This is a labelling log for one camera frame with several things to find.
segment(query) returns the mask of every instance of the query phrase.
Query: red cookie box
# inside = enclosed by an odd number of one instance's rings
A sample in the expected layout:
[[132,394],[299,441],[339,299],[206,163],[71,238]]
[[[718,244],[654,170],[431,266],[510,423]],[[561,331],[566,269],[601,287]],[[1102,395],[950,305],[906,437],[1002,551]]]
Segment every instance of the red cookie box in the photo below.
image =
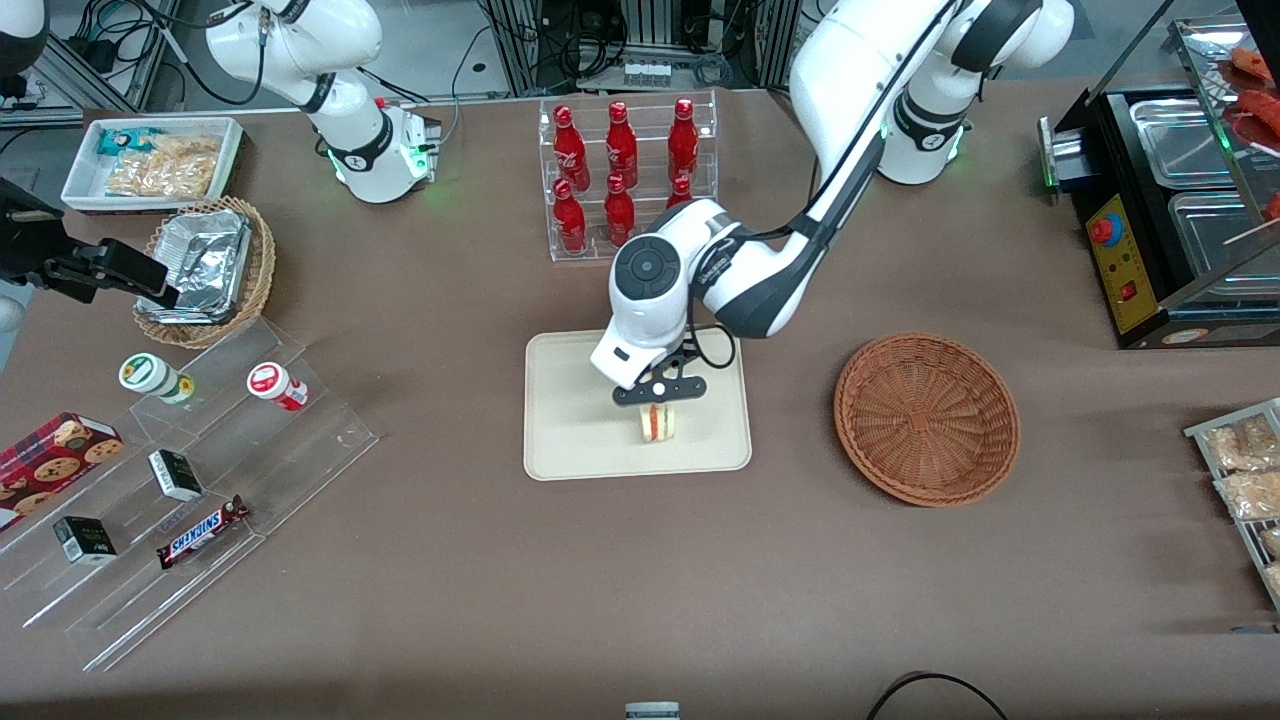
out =
[[0,452],[0,532],[84,477],[124,443],[115,428],[59,413]]

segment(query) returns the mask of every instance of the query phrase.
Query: beige tray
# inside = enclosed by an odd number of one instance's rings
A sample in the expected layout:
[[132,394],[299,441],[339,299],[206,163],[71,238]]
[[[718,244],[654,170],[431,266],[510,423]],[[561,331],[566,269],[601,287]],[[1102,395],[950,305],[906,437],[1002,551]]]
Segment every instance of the beige tray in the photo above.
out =
[[[525,348],[525,471],[535,480],[739,470],[751,459],[742,359],[724,370],[692,363],[707,395],[676,406],[676,437],[645,443],[640,410],[613,404],[613,386],[591,366],[600,331],[547,333]],[[727,357],[718,331],[698,333]]]

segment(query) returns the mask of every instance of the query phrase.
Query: metal food pan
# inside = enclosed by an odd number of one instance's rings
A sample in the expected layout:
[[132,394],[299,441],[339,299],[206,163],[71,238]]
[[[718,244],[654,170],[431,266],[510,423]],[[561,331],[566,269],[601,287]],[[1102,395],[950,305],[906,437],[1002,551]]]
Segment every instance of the metal food pan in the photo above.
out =
[[[1253,227],[1238,192],[1183,192],[1169,201],[1183,250],[1197,275],[1240,263],[1270,236],[1222,245]],[[1213,286],[1215,295],[1280,295],[1280,250],[1268,251]]]
[[1129,108],[1156,182],[1170,190],[1231,188],[1226,160],[1199,102],[1144,100]]

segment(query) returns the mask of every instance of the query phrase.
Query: gray floor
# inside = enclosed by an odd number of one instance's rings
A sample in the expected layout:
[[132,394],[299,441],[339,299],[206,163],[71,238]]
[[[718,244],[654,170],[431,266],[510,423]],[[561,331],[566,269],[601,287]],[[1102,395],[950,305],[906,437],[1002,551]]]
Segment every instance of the gray floor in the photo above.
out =
[[[1161,0],[1071,0],[1076,8],[1076,26],[1066,49],[1043,68],[1030,72],[1009,70],[1001,79],[1037,77],[1080,77],[1082,90],[1097,79],[1120,55],[1137,35]],[[205,17],[224,6],[225,0],[187,0],[180,13],[188,19]],[[392,82],[406,86],[429,97],[447,99],[454,70],[476,29],[484,27],[485,18],[472,0],[372,0],[384,28],[383,55],[369,68]],[[1211,15],[1231,9],[1229,0],[1179,0],[1170,17]],[[248,86],[223,73],[209,55],[201,37],[188,31],[179,35],[179,42],[188,53],[196,70],[218,92],[237,97]],[[1162,45],[1164,31],[1156,31],[1142,44],[1125,74],[1149,74],[1178,68],[1171,50]],[[497,46],[485,33],[466,58],[458,74],[458,95],[470,97],[498,96],[507,91],[507,82],[498,63]],[[388,92],[374,88],[378,95]],[[182,85],[172,69],[163,69],[148,101],[151,110],[174,110],[179,106]],[[283,108],[282,99],[262,92],[248,108]],[[221,110],[225,105],[210,99],[188,81],[184,109]],[[0,143],[8,140],[0,133]],[[0,155],[0,173],[10,179],[35,177],[35,193],[54,205],[63,179],[70,168],[79,142],[78,131],[37,131],[19,138],[13,147]],[[0,287],[12,293],[14,288]],[[17,290],[18,299],[27,302],[28,288]],[[0,368],[8,359],[17,333],[0,334]]]

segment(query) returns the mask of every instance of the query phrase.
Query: coca-cola bottle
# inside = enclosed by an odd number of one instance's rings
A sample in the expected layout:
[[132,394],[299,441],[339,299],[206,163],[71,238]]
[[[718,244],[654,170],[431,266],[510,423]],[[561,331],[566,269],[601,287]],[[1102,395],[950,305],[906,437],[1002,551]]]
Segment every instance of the coca-cola bottle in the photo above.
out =
[[561,177],[572,183],[577,192],[591,187],[591,172],[586,169],[586,143],[582,135],[573,127],[573,113],[559,105],[552,113],[556,119],[556,164]]
[[581,255],[586,251],[586,217],[582,206],[564,178],[556,178],[552,192],[556,193],[552,214],[556,215],[556,232],[561,236],[561,245],[564,246],[564,252]]
[[636,206],[627,195],[627,184],[621,173],[609,176],[609,196],[604,199],[604,217],[609,224],[609,242],[622,247],[631,240],[636,227]]
[[626,102],[609,102],[609,135],[604,146],[609,151],[609,172],[622,176],[627,187],[635,187],[640,182],[640,159],[636,131],[627,122]]
[[680,176],[694,177],[698,173],[698,128],[694,127],[694,101],[687,97],[676,100],[676,122],[667,136],[667,156],[671,182]]
[[689,195],[689,176],[676,176],[676,179],[671,181],[671,197],[667,199],[667,208],[689,202],[692,199],[694,196]]

